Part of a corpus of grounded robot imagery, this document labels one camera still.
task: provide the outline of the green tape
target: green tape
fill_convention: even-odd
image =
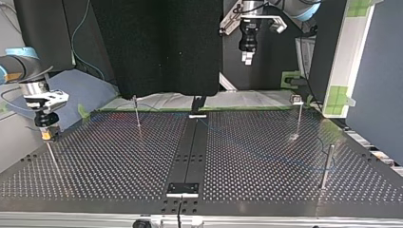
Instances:
[[[325,107],[327,115],[341,115],[347,103],[347,86],[331,86]]]
[[[6,108],[6,105],[7,105],[7,103],[5,103],[5,102],[0,103],[0,113],[9,111]]]
[[[291,88],[298,89],[297,85],[290,85],[285,82],[286,79],[299,79],[301,77],[301,73],[299,71],[284,71],[281,76],[281,88]]]
[[[78,113],[80,114],[81,118],[83,119],[83,124],[89,121],[91,114],[86,111],[86,108],[82,104],[78,104]]]
[[[365,17],[372,0],[351,0],[347,17]]]
[[[308,98],[306,99],[306,106],[310,107],[311,106],[311,102],[314,99],[314,96],[312,95],[308,95]]]

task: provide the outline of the black fabric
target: black fabric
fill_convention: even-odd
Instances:
[[[14,5],[24,42],[43,66],[53,66],[51,72],[74,68],[62,0],[14,0]]]
[[[325,1],[315,15],[318,30],[309,82],[321,102],[325,100],[346,4],[347,0]]]
[[[221,0],[93,0],[124,98],[219,90]]]
[[[83,16],[86,13],[86,5],[87,0],[63,0],[70,37],[72,37],[74,31],[83,20]],[[105,81],[116,85],[112,65],[109,62],[106,46],[92,7],[88,9],[85,22],[76,31],[74,36],[74,49],[82,60],[96,66],[102,71]],[[97,78],[102,77],[100,72],[82,62],[80,59],[75,58],[75,62],[76,69],[94,75]]]

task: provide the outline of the black cable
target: black cable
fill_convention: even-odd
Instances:
[[[323,3],[325,1],[320,0],[320,1],[313,2],[313,1],[308,1],[308,0],[299,0],[299,2],[307,4],[307,5],[316,5],[316,4],[319,4],[319,3]]]
[[[238,4],[238,7],[235,8],[234,10],[232,10],[232,11],[234,13],[248,13],[248,12],[255,11],[255,10],[258,10],[260,8],[265,8],[265,7],[268,7],[268,6],[269,6],[269,3],[267,2],[267,3],[261,4],[260,6],[254,8],[254,9],[250,9],[250,10],[247,10],[247,11],[240,11],[240,4]]]
[[[1,122],[1,121],[4,121],[5,119],[8,119],[8,118],[14,116],[15,114],[16,114],[16,113],[11,113],[11,114],[9,114],[9,115],[6,116],[6,117],[0,118],[0,122]]]
[[[29,129],[29,130],[31,130],[31,131],[41,131],[41,130],[39,130],[39,129],[35,129],[35,128],[32,128],[32,127],[30,127],[30,126],[25,126],[25,128],[27,128],[27,129]]]
[[[309,83],[309,80],[308,80],[308,78],[307,78],[307,73],[306,73],[306,69],[305,69],[305,63],[304,63],[304,60],[303,60],[303,48],[302,48],[303,24],[304,24],[304,23],[302,22],[302,23],[301,23],[301,32],[302,32],[302,35],[299,37],[299,48],[300,48],[300,52],[301,52],[302,68],[303,68],[303,72],[304,72],[304,75],[305,75],[304,79],[306,80],[306,83],[308,84],[308,87],[309,87],[309,90],[310,90],[310,92],[311,92],[311,95],[314,97],[315,101],[318,102],[318,99],[317,99],[317,97],[315,96],[315,93],[314,93],[314,91],[312,90],[311,84]],[[317,107],[319,108],[320,112],[323,113],[323,109],[322,109],[322,107],[321,107],[318,103],[317,103]]]
[[[282,1],[282,0],[278,0],[278,1],[277,1],[275,4],[273,4],[273,5],[277,6],[281,1]]]
[[[103,75],[100,74],[100,72],[98,72],[95,68],[92,68],[92,67],[91,67],[90,65],[88,65],[87,63],[82,62],[80,59],[76,59],[76,63],[77,63],[77,65],[76,65],[76,67],[75,67],[76,69],[82,71],[82,70],[80,69],[80,66],[81,66],[81,68],[84,69],[84,71],[85,71],[86,74],[89,74],[89,75],[98,75],[98,78],[99,78],[99,79],[103,79],[103,78],[102,78]],[[95,73],[89,71],[89,69],[88,69],[86,66],[91,67],[91,69],[93,69],[93,71],[95,71]]]
[[[49,68],[45,69],[44,71],[42,71],[42,72],[40,72],[40,73],[37,73],[37,74],[35,74],[35,75],[33,75],[33,76],[29,76],[27,79],[18,81],[18,83],[20,84],[20,83],[23,83],[23,82],[26,82],[26,81],[30,81],[30,80],[39,78],[39,77],[41,77],[42,75],[44,75],[44,74],[46,74],[46,73],[49,73],[52,69],[53,69],[53,66],[50,66]]]
[[[282,0],[281,11],[284,11],[284,9],[285,9],[285,0]]]
[[[18,105],[16,105],[16,104],[13,104],[11,101],[9,101],[8,99],[6,99],[6,98],[4,97],[6,94],[8,94],[8,93],[10,93],[10,92],[12,92],[12,91],[16,91],[16,90],[18,90],[18,89],[21,89],[21,88],[20,88],[20,87],[16,87],[16,88],[12,88],[12,89],[6,90],[6,91],[0,93],[0,98],[3,99],[3,101],[4,101],[5,103],[7,103],[8,105],[13,106],[13,107],[18,108],[18,109],[23,110],[23,111],[27,111],[27,112],[37,112],[37,111],[46,110],[46,109],[43,108],[43,107],[38,108],[38,109],[26,109],[26,108],[20,107],[20,106],[18,106]]]
[[[181,204],[179,205],[178,214],[177,214],[178,228],[182,228],[182,223],[181,223],[181,208],[182,208],[182,199],[181,199]]]

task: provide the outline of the gray panel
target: gray panel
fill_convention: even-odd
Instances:
[[[0,175],[0,210],[160,214],[186,117],[140,118],[93,116],[53,145],[57,165],[44,148],[26,156]]]
[[[14,5],[13,0],[2,0],[2,2]],[[10,19],[19,27],[19,23],[16,15],[14,16],[11,10],[3,8],[2,10],[10,17]],[[0,30],[1,30],[1,42],[0,42],[0,55],[6,55],[5,49],[9,47],[23,47],[24,42],[21,35],[12,27],[9,21],[0,11]],[[1,85],[0,92],[17,87],[18,85]],[[17,92],[11,92],[7,94],[7,98],[10,100],[17,97]],[[0,106],[3,106],[3,100],[0,99]],[[18,161],[20,156],[25,156],[32,152],[42,144],[41,134],[39,132],[33,132],[25,126],[34,127],[33,121],[27,120],[24,117],[13,114],[6,110],[0,111],[0,139],[1,153],[0,153],[0,172],[9,168],[15,162]]]
[[[403,164],[403,1],[376,4],[347,124]]]
[[[77,69],[59,73],[50,78],[48,84],[51,89],[60,89],[69,95],[67,104],[56,111],[60,118],[58,124],[63,130],[83,118],[82,113],[79,112],[80,106],[89,113],[106,105],[117,96],[113,85]],[[28,108],[23,96],[15,99],[13,103]],[[121,106],[127,107],[127,105],[130,105],[130,102],[125,101],[125,105]],[[35,113],[31,111],[21,110],[10,105],[7,105],[7,108],[32,120],[35,117]]]
[[[329,120],[297,110],[212,112],[187,182],[202,186],[198,215],[402,218],[403,179]],[[327,189],[318,188],[327,148],[336,146]]]

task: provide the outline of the white wall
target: white wall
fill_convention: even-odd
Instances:
[[[355,88],[355,80],[361,63],[362,54],[368,36],[371,20],[374,13],[374,5],[369,7],[366,16],[348,17],[347,13],[352,4],[349,0],[346,5],[345,17],[338,39],[335,60],[329,79],[326,98],[323,104],[326,118],[346,118],[349,110],[344,105],[341,115],[326,114],[329,99],[329,91],[332,86],[347,86],[347,97],[351,98]]]
[[[13,0],[0,0],[13,6]],[[3,11],[11,18],[14,25],[18,26],[16,16],[9,9]],[[24,42],[21,35],[10,25],[0,11],[0,56],[4,55],[5,48],[23,47]],[[16,85],[0,85],[0,92],[16,87]],[[20,91],[10,93],[6,98],[12,99],[21,95]],[[43,144],[39,132],[26,128],[35,128],[33,121],[13,114],[12,112],[0,112],[0,172],[12,164],[18,162],[22,157],[37,149]]]

